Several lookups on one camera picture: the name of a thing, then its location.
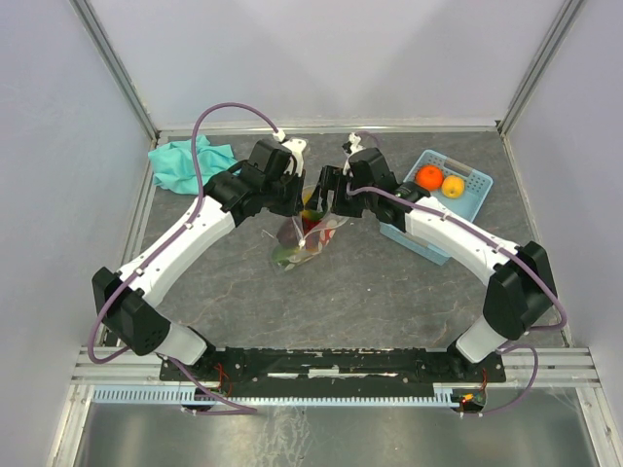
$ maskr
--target black mounting plate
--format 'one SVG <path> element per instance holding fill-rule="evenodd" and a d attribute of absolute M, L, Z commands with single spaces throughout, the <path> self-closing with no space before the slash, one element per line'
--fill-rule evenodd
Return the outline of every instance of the black mounting plate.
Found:
<path fill-rule="evenodd" d="M 189 370 L 200 381 L 218 381 L 220 363 L 234 397 L 431 397 L 433 383 L 505 382 L 501 356 L 457 370 L 457 357 L 424 348 L 309 349 L 227 347 L 203 356 Z M 163 362 L 162 381 L 185 381 Z"/>

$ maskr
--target green towel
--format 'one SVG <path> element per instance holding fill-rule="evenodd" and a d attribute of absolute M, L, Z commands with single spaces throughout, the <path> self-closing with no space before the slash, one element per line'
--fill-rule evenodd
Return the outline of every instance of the green towel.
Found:
<path fill-rule="evenodd" d="M 197 157 L 205 185 L 212 175 L 236 163 L 232 147 L 211 146 L 204 135 L 197 136 Z M 191 140 L 174 141 L 149 152 L 154 185 L 179 195 L 197 194 L 197 177 L 191 156 Z"/>

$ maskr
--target plastic bag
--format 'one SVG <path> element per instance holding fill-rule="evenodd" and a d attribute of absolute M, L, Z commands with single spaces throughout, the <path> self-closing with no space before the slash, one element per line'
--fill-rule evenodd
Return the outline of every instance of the plastic bag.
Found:
<path fill-rule="evenodd" d="M 315 187 L 303 189 L 303 204 L 312 196 Z M 291 270 L 319 255 L 327 246 L 337 228 L 348 217 L 311 209 L 304 210 L 299 216 L 286 219 L 278 232 L 278 245 L 271 255 L 272 263 L 279 270 Z"/>

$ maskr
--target gray table surface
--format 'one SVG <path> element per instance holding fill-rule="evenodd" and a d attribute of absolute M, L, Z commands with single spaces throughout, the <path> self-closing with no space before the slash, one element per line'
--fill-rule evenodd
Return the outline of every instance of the gray table surface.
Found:
<path fill-rule="evenodd" d="M 343 163 L 343 134 L 309 134 L 307 184 Z M 494 185 L 475 223 L 500 237 L 531 239 L 517 181 L 495 132 L 385 133 L 382 151 L 402 179 L 425 149 L 477 168 Z M 256 135 L 210 136 L 246 159 Z M 192 197 L 157 189 L 143 247 L 187 209 Z M 373 215 L 350 219 L 308 263 L 278 272 L 269 259 L 279 218 L 262 212 L 217 241 L 182 275 L 159 307 L 217 346 L 445 347 L 482 312 L 485 287 L 455 260 L 443 267 L 379 233 Z M 555 322 L 550 310 L 542 321 Z M 524 338 L 562 346 L 558 332 Z"/>

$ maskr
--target blue basket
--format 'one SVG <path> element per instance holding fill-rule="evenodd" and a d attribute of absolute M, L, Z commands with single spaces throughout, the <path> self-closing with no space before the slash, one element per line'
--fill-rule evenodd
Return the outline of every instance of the blue basket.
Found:
<path fill-rule="evenodd" d="M 444 177 L 456 175 L 465 181 L 465 192 L 460 198 L 446 198 L 439 190 L 435 190 L 431 192 L 431 194 L 460 217 L 470 222 L 473 221 L 480 210 L 480 206 L 483 205 L 494 180 L 489 175 L 471 168 L 464 163 L 457 162 L 443 154 L 427 149 L 421 153 L 420 158 L 409 171 L 404 181 L 415 181 L 418 170 L 420 170 L 422 166 L 429 164 L 441 168 Z M 441 248 L 437 248 L 435 245 L 421 238 L 402 233 L 389 224 L 381 224 L 381 234 L 424 256 L 436 265 L 441 266 L 450 259 L 450 255 Z"/>

